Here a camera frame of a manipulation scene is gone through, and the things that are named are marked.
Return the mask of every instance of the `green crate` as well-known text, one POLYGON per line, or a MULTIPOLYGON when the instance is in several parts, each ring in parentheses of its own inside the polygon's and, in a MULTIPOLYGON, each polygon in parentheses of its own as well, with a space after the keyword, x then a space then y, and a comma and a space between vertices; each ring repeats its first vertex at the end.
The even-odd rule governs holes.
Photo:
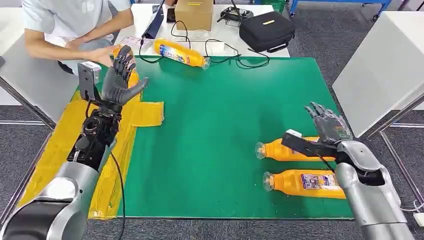
POLYGON ((285 0, 262 0, 263 5, 272 5, 274 11, 282 13, 284 6, 286 5, 285 0))

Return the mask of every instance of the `white table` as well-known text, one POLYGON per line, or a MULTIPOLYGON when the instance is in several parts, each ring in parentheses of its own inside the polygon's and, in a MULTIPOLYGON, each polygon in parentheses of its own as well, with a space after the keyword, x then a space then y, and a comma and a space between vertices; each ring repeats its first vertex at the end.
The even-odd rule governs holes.
POLYGON ((0 56, 5 60, 0 77, 16 91, 13 96, 20 103, 38 108, 57 122, 78 86, 78 77, 64 72, 57 61, 28 55, 22 13, 20 7, 0 7, 0 56))
MULTIPOLYGON (((115 44, 119 44, 125 37, 136 37, 140 38, 141 35, 144 33, 145 29, 147 28, 150 19, 152 17, 152 6, 155 4, 150 3, 137 3, 133 4, 131 7, 132 14, 134 15, 134 25, 129 26, 127 28, 122 29, 119 32, 119 35, 116 39, 115 44)), ((223 41, 227 43, 228 45, 232 46, 233 48, 237 49, 240 54, 243 56, 249 56, 249 57, 261 57, 261 55, 249 51, 249 46, 239 37, 239 29, 237 27, 228 26, 225 23, 225 20, 221 20, 217 23, 217 20, 220 18, 220 13, 230 7, 232 5, 214 5, 213 6, 213 15, 212 15, 212 30, 210 32, 206 31, 189 31, 188 38, 198 43, 193 43, 192 48, 199 51, 200 54, 205 55, 205 41, 207 39, 217 39, 220 41, 223 41)), ((271 5, 238 5, 239 8, 250 10, 253 12, 253 14, 260 15, 265 14, 274 11, 273 7, 271 5)), ((159 29, 159 32, 157 33, 156 38, 165 38, 169 40, 174 40, 175 37, 171 35, 171 28, 174 25, 173 23, 167 23, 167 11, 168 6, 163 6, 163 13, 164 13, 164 19, 162 22, 162 25, 159 29)), ((177 28, 174 28, 174 34, 175 35, 185 35, 185 31, 177 30, 177 28)), ((135 45, 130 46, 132 48, 132 51, 135 55, 139 54, 139 48, 135 45)), ((234 51, 225 46, 223 52, 210 52, 208 49, 208 54, 212 56, 233 56, 235 53, 234 51)), ((269 57, 290 57, 289 52, 286 49, 274 52, 274 53, 268 53, 264 52, 269 57)), ((142 51, 141 55, 157 55, 153 48, 150 47, 146 51, 142 51)))
POLYGON ((424 12, 383 12, 334 82, 356 137, 424 93, 423 26, 424 12))

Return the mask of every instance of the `green table surface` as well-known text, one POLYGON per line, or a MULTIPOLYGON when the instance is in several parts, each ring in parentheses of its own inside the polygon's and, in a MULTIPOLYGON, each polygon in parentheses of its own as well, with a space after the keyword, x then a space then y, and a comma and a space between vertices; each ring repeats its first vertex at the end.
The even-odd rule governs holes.
MULTIPOLYGON (((249 64, 264 58, 242 57, 249 64)), ((150 78, 145 102, 164 102, 161 126, 138 127, 125 181, 132 217, 308 219, 353 217, 343 199, 266 192, 265 171, 326 169, 322 162, 257 159, 255 145, 287 129, 316 130, 304 106, 314 101, 337 111, 313 58, 272 58, 257 69, 235 60, 194 68, 164 58, 137 59, 150 78)), ((118 216, 122 216, 122 203, 118 216)))

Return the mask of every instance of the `plastic bottle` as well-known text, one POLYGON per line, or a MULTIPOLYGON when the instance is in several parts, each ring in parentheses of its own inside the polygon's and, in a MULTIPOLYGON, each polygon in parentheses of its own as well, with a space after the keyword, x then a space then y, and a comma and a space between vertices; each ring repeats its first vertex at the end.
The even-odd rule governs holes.
MULTIPOLYGON (((319 137, 309 136, 304 139, 316 142, 319 137)), ((316 162, 321 161, 318 156, 305 156, 295 150, 292 150, 281 144, 282 138, 278 138, 269 143, 258 142, 256 144, 256 157, 258 159, 272 158, 281 162, 301 161, 301 162, 316 162)), ((334 157, 324 157, 326 161, 334 161, 334 157)))
POLYGON ((201 67, 206 70, 210 65, 208 57, 203 57, 195 50, 181 46, 176 42, 172 42, 164 38, 158 38, 154 41, 154 51, 161 56, 192 67, 201 67))
POLYGON ((346 199, 330 170, 291 169, 278 174, 265 172, 263 187, 267 191, 279 190, 292 196, 346 199))

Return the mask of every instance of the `black bag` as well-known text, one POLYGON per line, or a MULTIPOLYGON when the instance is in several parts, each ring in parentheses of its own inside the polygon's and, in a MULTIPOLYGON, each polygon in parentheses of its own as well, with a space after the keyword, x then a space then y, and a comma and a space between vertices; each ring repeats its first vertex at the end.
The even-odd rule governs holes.
POLYGON ((274 53, 287 48, 295 37, 295 26, 276 11, 243 20, 239 27, 240 38, 255 52, 274 53))

